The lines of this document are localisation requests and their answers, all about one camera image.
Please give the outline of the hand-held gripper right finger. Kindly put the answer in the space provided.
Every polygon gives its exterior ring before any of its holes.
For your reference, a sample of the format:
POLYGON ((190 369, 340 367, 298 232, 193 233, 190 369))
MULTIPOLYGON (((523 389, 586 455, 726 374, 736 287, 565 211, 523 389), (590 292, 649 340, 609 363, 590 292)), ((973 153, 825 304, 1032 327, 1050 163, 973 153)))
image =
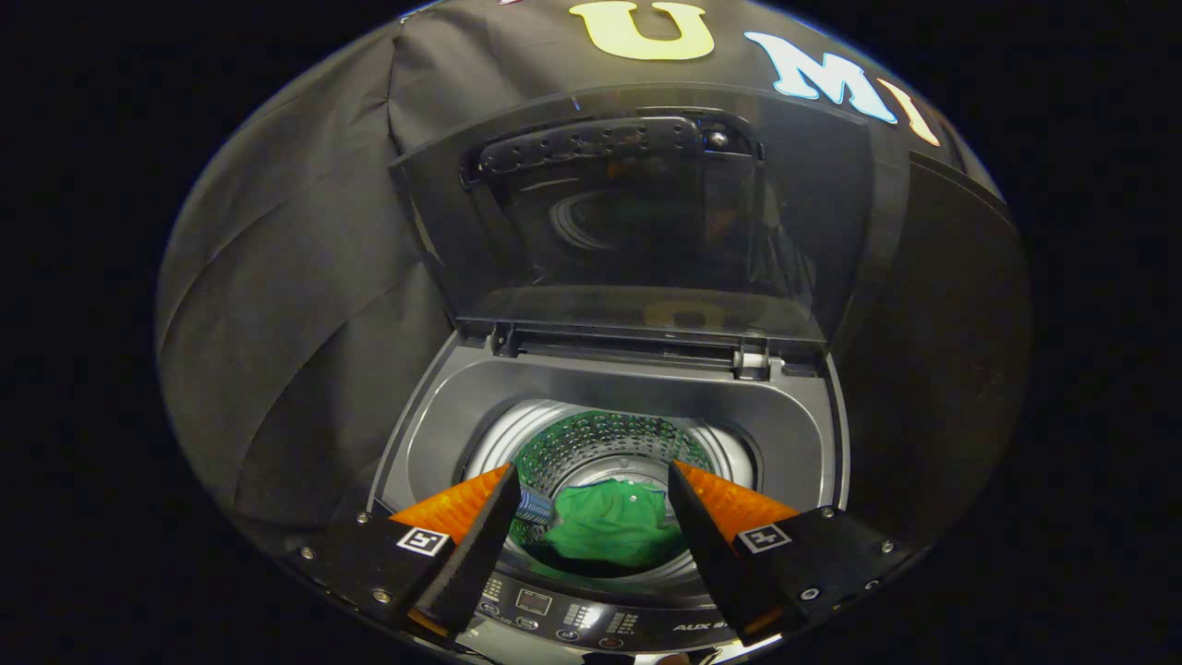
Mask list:
POLYGON ((922 554, 834 506, 798 511, 681 459, 668 498, 706 593, 747 647, 829 622, 922 554))

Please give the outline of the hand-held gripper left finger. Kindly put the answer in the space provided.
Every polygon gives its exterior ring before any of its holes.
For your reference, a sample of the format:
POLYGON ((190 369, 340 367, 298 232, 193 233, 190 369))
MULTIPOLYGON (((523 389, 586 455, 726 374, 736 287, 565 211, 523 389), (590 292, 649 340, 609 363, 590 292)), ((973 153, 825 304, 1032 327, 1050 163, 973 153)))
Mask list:
POLYGON ((456 647, 520 500, 518 467, 505 464, 390 517, 361 514, 296 537, 280 563, 363 622, 456 647))

